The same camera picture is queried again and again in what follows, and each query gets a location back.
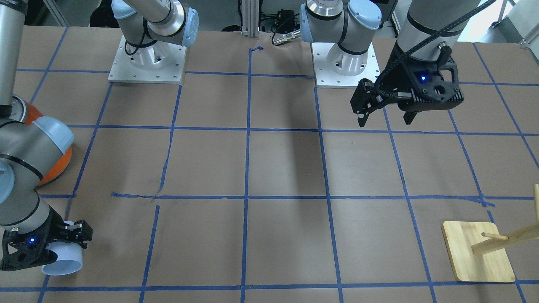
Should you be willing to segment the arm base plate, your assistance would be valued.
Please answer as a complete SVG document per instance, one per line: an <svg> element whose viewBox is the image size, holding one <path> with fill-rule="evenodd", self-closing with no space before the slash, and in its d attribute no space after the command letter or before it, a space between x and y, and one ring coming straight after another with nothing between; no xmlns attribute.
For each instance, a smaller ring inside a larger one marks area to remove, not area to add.
<svg viewBox="0 0 539 303"><path fill-rule="evenodd" d="M355 89L362 79L375 82L382 69L373 44L366 53L348 54L335 43L312 43L317 88Z"/></svg>
<svg viewBox="0 0 539 303"><path fill-rule="evenodd" d="M166 42L156 42L140 48L132 56L135 47L122 36L110 68L108 81L134 84L181 84L184 75L187 47Z"/></svg>

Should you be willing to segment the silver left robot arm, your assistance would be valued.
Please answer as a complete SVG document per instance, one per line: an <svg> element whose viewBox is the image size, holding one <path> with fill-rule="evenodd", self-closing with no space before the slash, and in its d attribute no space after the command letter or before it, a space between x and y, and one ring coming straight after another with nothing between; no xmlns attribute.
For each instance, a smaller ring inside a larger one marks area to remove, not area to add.
<svg viewBox="0 0 539 303"><path fill-rule="evenodd" d="M375 80L358 81L350 100L358 124L389 104L406 124L423 111L454 109L464 101L453 45L470 17L483 9L477 0L413 0L385 69ZM328 61L338 74L365 69L368 49L382 23L371 0L306 0L299 12L302 40L333 44Z"/></svg>

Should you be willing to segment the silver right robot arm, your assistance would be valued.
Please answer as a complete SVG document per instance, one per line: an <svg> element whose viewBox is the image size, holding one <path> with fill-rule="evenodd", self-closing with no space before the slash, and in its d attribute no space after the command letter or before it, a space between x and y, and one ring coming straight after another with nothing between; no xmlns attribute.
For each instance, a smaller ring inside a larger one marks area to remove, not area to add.
<svg viewBox="0 0 539 303"><path fill-rule="evenodd" d="M26 123L29 106L13 93L27 8L26 0L1 2L1 270L62 276L82 268L93 231L64 221L36 190L75 136L52 117Z"/></svg>

